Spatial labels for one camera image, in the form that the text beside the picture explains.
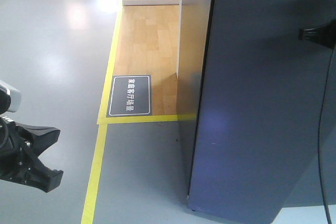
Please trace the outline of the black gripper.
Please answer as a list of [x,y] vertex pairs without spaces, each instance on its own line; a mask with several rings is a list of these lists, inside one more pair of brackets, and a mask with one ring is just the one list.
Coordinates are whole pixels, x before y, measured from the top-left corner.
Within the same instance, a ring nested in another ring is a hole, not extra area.
[[59,135],[60,130],[55,127],[16,126],[14,121],[1,117],[1,180],[46,193],[57,188],[64,172],[49,169],[37,156],[55,144]]

